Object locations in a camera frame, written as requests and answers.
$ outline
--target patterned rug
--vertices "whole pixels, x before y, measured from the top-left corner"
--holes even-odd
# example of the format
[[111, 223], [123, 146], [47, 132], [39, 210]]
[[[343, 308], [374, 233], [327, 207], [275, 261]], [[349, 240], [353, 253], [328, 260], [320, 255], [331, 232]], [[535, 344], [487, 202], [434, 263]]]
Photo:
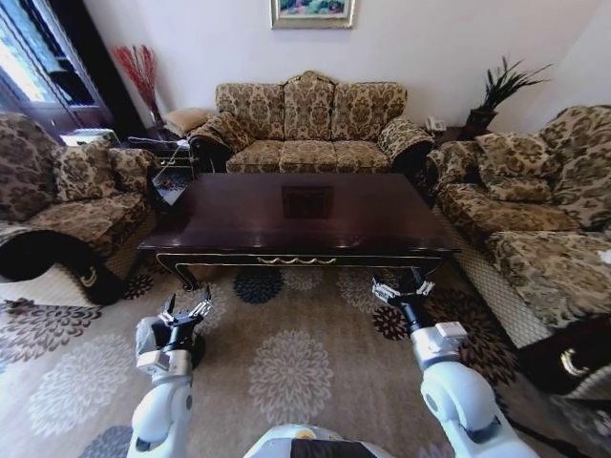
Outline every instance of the patterned rug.
[[[194, 372], [189, 456], [241, 457], [288, 422], [328, 427], [397, 458], [453, 456], [421, 399], [406, 324], [372, 297], [370, 278], [367, 269], [217, 271], [214, 309], [198, 328], [206, 354]], [[436, 281], [427, 307], [470, 332], [463, 361], [490, 381], [520, 437], [543, 457], [607, 456], [607, 413], [539, 393], [453, 267]], [[125, 299], [109, 307], [3, 305], [2, 456], [125, 456], [132, 413], [150, 389], [135, 369], [136, 325], [173, 292], [180, 308], [201, 297], [148, 261]]]

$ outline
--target picture frame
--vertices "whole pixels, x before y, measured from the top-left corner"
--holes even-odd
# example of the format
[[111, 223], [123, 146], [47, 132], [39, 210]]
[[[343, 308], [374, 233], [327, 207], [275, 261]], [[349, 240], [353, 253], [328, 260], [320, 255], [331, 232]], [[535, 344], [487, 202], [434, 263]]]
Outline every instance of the picture frame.
[[270, 0], [272, 29], [352, 29], [356, 0]]

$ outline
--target plant pot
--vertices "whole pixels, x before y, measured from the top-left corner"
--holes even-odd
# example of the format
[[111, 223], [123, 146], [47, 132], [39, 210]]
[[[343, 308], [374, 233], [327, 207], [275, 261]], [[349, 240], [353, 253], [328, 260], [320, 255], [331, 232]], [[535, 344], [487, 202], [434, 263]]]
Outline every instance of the plant pot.
[[488, 133], [488, 126], [493, 121], [497, 113], [490, 110], [473, 109], [469, 113], [467, 123], [463, 126], [458, 136], [460, 141], [473, 140], [478, 135]]

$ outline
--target coffee table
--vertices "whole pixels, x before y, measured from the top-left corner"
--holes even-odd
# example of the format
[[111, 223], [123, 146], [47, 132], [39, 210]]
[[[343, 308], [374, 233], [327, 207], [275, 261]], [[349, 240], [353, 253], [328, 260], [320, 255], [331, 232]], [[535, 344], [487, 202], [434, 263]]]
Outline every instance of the coffee table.
[[201, 174], [139, 246], [188, 291], [190, 265], [416, 266], [458, 251], [403, 175]]

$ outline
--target red decorative branches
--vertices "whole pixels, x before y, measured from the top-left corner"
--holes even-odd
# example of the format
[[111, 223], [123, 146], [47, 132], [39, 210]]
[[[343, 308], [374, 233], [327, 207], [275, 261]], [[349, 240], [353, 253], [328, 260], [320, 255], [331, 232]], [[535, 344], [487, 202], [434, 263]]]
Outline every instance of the red decorative branches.
[[157, 59], [155, 53], [145, 45], [116, 46], [112, 53], [132, 82], [136, 85], [142, 100], [150, 110], [157, 110], [155, 84], [157, 79]]

